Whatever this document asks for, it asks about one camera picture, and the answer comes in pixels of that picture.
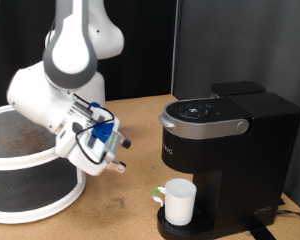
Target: coffee machine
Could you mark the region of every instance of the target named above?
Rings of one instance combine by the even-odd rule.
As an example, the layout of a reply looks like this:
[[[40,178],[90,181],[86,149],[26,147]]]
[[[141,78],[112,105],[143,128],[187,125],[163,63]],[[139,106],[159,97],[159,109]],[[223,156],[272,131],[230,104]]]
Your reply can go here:
[[[188,225],[172,225],[160,208],[165,239],[215,239],[276,217],[300,107],[253,82],[215,84],[211,96],[172,102],[159,116],[163,162],[197,187]]]

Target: mug handle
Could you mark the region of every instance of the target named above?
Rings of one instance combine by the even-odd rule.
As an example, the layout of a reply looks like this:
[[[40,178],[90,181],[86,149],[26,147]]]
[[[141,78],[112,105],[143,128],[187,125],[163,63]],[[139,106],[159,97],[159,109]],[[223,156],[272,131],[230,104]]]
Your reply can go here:
[[[167,193],[164,187],[157,187],[152,191],[152,197],[156,202],[159,202],[161,204],[161,207],[163,207],[162,199],[157,196],[159,192],[162,192],[163,194]]]

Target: white mug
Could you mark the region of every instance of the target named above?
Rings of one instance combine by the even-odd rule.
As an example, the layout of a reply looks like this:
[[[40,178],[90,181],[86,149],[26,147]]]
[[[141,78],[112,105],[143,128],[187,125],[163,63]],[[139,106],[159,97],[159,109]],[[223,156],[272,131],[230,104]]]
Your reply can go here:
[[[152,191],[152,197],[163,206],[163,201],[157,196],[159,192],[165,196],[165,217],[168,222],[176,226],[187,225],[194,208],[197,188],[189,180],[175,178],[166,183],[165,188],[157,187]]]

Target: wooden table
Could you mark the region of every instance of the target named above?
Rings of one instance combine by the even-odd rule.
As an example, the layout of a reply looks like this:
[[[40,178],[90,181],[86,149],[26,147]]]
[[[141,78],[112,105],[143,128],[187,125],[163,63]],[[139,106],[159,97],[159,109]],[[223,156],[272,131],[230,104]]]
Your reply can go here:
[[[132,140],[130,149],[120,148],[117,160],[127,164],[125,173],[104,171],[87,176],[83,194],[64,211],[34,223],[0,224],[0,240],[18,239],[162,239],[157,231],[160,204],[151,191],[172,178],[192,180],[192,175],[176,172],[161,160],[162,126],[158,116],[172,95],[107,102]],[[283,195],[280,209],[300,208]],[[300,217],[281,215],[268,229],[279,240],[300,239]],[[225,240],[252,240],[249,232],[227,236]]]

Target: black wall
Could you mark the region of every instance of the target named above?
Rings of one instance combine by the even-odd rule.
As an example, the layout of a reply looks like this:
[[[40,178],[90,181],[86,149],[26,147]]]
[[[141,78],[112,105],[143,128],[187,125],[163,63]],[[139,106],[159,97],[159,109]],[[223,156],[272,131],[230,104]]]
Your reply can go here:
[[[178,99],[248,80],[300,106],[300,0],[179,3]],[[300,206],[300,129],[284,191]]]
[[[105,0],[105,6],[125,36],[120,56],[99,61],[106,100],[170,93],[176,0]],[[55,0],[1,0],[0,106],[15,72],[41,61],[54,14]]]

